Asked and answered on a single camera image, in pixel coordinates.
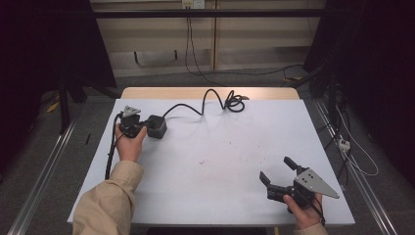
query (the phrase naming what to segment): wire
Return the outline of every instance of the wire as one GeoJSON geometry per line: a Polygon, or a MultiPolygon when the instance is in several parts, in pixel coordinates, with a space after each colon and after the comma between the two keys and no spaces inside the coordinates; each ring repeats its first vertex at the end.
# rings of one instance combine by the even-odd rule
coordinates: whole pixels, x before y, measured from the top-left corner
{"type": "Polygon", "coordinates": [[[226,85],[223,85],[221,83],[212,81],[210,79],[208,79],[207,77],[205,77],[205,75],[201,72],[201,69],[199,69],[199,65],[198,65],[198,61],[196,60],[196,54],[195,54],[195,45],[193,44],[193,29],[192,29],[192,20],[190,18],[187,18],[187,43],[186,43],[186,54],[185,54],[185,63],[186,63],[186,69],[190,74],[194,74],[194,75],[201,75],[202,78],[208,82],[211,82],[213,84],[219,85],[219,86],[223,86],[226,87],[226,85]],[[193,59],[195,61],[196,64],[196,68],[198,69],[199,73],[193,73],[189,70],[189,67],[187,65],[187,52],[189,50],[189,38],[192,42],[192,51],[193,51],[193,59]]]}
{"type": "Polygon", "coordinates": [[[350,138],[351,138],[351,140],[353,140],[353,142],[363,151],[363,153],[365,153],[366,154],[366,156],[369,158],[369,160],[373,163],[373,165],[375,166],[375,168],[376,168],[376,172],[375,173],[368,173],[368,172],[366,172],[366,171],[364,171],[363,169],[361,169],[354,161],[352,161],[351,159],[350,159],[350,157],[347,155],[347,153],[345,152],[345,151],[343,151],[343,153],[345,153],[345,156],[346,156],[346,158],[350,161],[350,163],[355,167],[355,168],[357,168],[360,172],[362,172],[363,174],[365,174],[365,175],[368,175],[368,176],[376,176],[376,175],[378,175],[379,174],[379,169],[378,169],[378,166],[376,165],[376,163],[375,163],[375,161],[373,161],[373,159],[372,159],[372,157],[357,143],[357,141],[353,138],[353,136],[350,134],[350,132],[348,131],[348,128],[347,128],[347,126],[346,126],[346,122],[345,122],[345,120],[343,119],[343,116],[342,116],[342,113],[340,112],[340,110],[339,110],[339,108],[336,106],[336,110],[338,111],[338,113],[339,113],[339,115],[340,115],[340,118],[341,118],[341,120],[342,120],[342,122],[343,122],[343,124],[345,125],[345,129],[346,129],[346,131],[347,131],[347,133],[350,135],[350,138]]]}
{"type": "Polygon", "coordinates": [[[285,85],[285,82],[286,82],[285,70],[286,69],[289,69],[289,68],[293,68],[293,67],[302,67],[301,64],[297,64],[297,65],[286,66],[286,67],[284,67],[282,69],[278,69],[278,70],[272,70],[272,71],[266,71],[266,72],[258,72],[258,73],[237,72],[237,71],[208,71],[208,72],[202,72],[200,70],[200,68],[199,68],[199,64],[198,64],[198,61],[196,59],[195,45],[194,45],[194,42],[193,42],[192,20],[190,18],[187,19],[187,43],[186,43],[186,53],[185,53],[185,64],[186,64],[186,70],[190,74],[193,74],[193,75],[201,75],[204,78],[204,80],[206,80],[208,82],[211,82],[213,84],[219,85],[219,86],[224,86],[224,87],[226,87],[226,86],[223,85],[223,84],[221,84],[221,83],[214,82],[214,81],[208,79],[207,77],[205,77],[205,75],[208,75],[208,74],[267,75],[267,74],[272,74],[272,73],[276,73],[276,72],[282,71],[284,73],[284,83],[283,83],[283,85],[281,85],[281,87],[282,87],[282,86],[285,85]],[[189,40],[190,40],[190,42],[192,44],[193,59],[195,61],[196,68],[197,68],[198,72],[191,71],[189,69],[188,64],[187,64],[187,53],[188,53],[188,50],[189,50],[189,40]]]}
{"type": "Polygon", "coordinates": [[[217,99],[219,100],[220,107],[222,108],[222,110],[228,109],[229,111],[231,111],[233,113],[239,113],[245,108],[245,104],[242,101],[243,97],[241,95],[234,95],[235,94],[234,90],[231,90],[229,92],[228,97],[226,98],[225,103],[223,104],[222,100],[219,97],[219,94],[217,94],[217,92],[214,89],[209,89],[205,93],[204,100],[202,102],[202,112],[199,112],[196,109],[194,109],[193,107],[191,107],[189,105],[186,105],[186,104],[177,104],[177,105],[171,107],[167,112],[165,112],[165,114],[162,117],[165,118],[165,116],[167,116],[168,113],[170,113],[172,110],[174,110],[175,108],[180,107],[180,106],[187,107],[187,108],[191,109],[192,111],[194,111],[195,113],[197,113],[198,115],[203,116],[204,112],[205,112],[205,101],[206,101],[206,98],[207,98],[207,95],[208,95],[209,91],[214,92],[217,99]],[[237,107],[239,105],[242,105],[242,107],[240,109],[234,109],[234,107],[237,107]]]}
{"type": "Polygon", "coordinates": [[[113,156],[114,156],[114,151],[115,151],[115,145],[116,145],[116,142],[119,140],[119,138],[121,138],[122,137],[122,135],[121,136],[119,136],[119,138],[118,139],[116,139],[116,141],[115,141],[115,127],[116,127],[116,121],[118,120],[118,118],[120,118],[121,117],[121,114],[118,114],[118,115],[116,115],[115,116],[115,118],[114,118],[114,124],[113,124],[113,136],[112,136],[112,139],[111,139],[111,148],[110,148],[110,152],[108,153],[108,161],[107,161],[107,168],[106,168],[106,171],[105,171],[105,179],[109,179],[110,178],[110,172],[111,172],[111,165],[113,164],[113,156]]]}

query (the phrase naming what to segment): beige sleeve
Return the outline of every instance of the beige sleeve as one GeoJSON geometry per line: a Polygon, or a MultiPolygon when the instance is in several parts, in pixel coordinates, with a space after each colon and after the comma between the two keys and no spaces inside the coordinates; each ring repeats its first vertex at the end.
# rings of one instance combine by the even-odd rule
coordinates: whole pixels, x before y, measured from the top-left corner
{"type": "Polygon", "coordinates": [[[326,228],[321,223],[302,230],[294,230],[295,235],[328,235],[326,228]]]}
{"type": "Polygon", "coordinates": [[[129,234],[134,192],[143,173],[134,162],[117,163],[109,180],[82,195],[73,215],[73,234],[129,234]]]}

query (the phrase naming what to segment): hand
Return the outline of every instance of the hand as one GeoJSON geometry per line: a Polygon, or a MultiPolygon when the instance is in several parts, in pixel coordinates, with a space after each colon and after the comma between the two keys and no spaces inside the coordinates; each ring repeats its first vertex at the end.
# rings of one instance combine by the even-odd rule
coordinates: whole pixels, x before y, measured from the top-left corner
{"type": "MultiPolygon", "coordinates": [[[[302,210],[299,205],[294,201],[294,199],[290,195],[284,195],[284,202],[287,204],[288,208],[293,212],[294,216],[296,217],[296,228],[297,229],[304,229],[320,223],[321,217],[320,215],[312,208],[308,207],[302,210]]],[[[314,206],[320,209],[320,204],[322,205],[323,196],[321,194],[316,193],[315,199],[313,200],[314,206]]]]}
{"type": "Polygon", "coordinates": [[[118,150],[119,159],[121,161],[133,161],[136,163],[140,157],[143,140],[146,135],[147,126],[143,126],[140,133],[134,139],[130,139],[122,134],[118,124],[115,128],[115,138],[118,140],[116,142],[116,149],[118,150]]]}

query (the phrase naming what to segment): gray floor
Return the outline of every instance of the gray floor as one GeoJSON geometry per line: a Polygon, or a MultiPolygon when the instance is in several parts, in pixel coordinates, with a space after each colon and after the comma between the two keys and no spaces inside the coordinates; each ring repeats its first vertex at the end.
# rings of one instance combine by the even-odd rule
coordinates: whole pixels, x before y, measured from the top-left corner
{"type": "MultiPolygon", "coordinates": [[[[238,72],[264,72],[275,69],[263,70],[238,70],[238,72]]],[[[302,76],[304,72],[299,69],[286,71],[286,77],[302,76]]],[[[211,74],[208,79],[220,82],[227,86],[281,86],[283,74],[276,72],[268,75],[240,75],[240,74],[211,74]]],[[[203,77],[189,73],[175,73],[165,75],[146,75],[140,77],[125,77],[117,80],[118,90],[127,86],[215,86],[203,77]]],[[[85,104],[70,105],[74,115],[75,111],[82,110],[74,127],[68,145],[66,146],[59,162],[57,163],[53,177],[44,191],[43,197],[37,205],[37,209],[26,229],[26,234],[70,234],[71,227],[66,223],[73,202],[77,196],[77,189],[82,184],[88,167],[95,154],[105,124],[108,121],[114,100],[101,96],[94,90],[86,88],[89,94],[85,104]]],[[[300,97],[304,100],[311,119],[316,128],[324,125],[317,112],[315,101],[309,97],[307,86],[299,89],[300,97]]],[[[375,177],[366,177],[385,207],[392,224],[398,234],[413,234],[415,223],[415,190],[414,188],[391,166],[382,148],[368,138],[365,126],[359,117],[353,113],[352,105],[348,108],[351,117],[351,129],[354,138],[374,158],[379,166],[380,174],[375,177]]],[[[60,130],[59,108],[53,113],[40,111],[39,117],[30,133],[17,160],[13,162],[8,171],[3,175],[0,184],[0,234],[6,234],[32,185],[36,182],[42,167],[48,160],[60,130]]],[[[331,136],[327,130],[319,133],[322,145],[325,146],[331,136]]],[[[367,171],[373,171],[373,165],[361,151],[353,149],[353,155],[360,167],[367,171]]],[[[335,145],[327,150],[327,155],[335,172],[340,169],[341,158],[335,145]]],[[[345,174],[340,179],[345,184],[345,174]]],[[[356,224],[352,226],[328,228],[330,234],[383,234],[373,212],[369,210],[356,182],[349,178],[344,191],[347,202],[356,224]]],[[[291,234],[292,227],[281,227],[281,234],[291,234]]]]}

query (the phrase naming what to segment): cabinet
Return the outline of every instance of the cabinet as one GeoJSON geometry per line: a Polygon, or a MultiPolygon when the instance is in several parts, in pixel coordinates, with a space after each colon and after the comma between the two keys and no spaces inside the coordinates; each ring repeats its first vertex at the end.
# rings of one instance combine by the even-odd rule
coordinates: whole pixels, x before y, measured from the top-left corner
{"type": "MultiPolygon", "coordinates": [[[[99,10],[182,9],[177,0],[90,0],[99,10]]],[[[206,0],[206,9],[322,9],[325,0],[206,0]]],[[[318,18],[193,18],[193,44],[220,70],[229,50],[309,47],[318,18]]],[[[98,19],[107,52],[186,50],[187,19],[98,19]]]]}

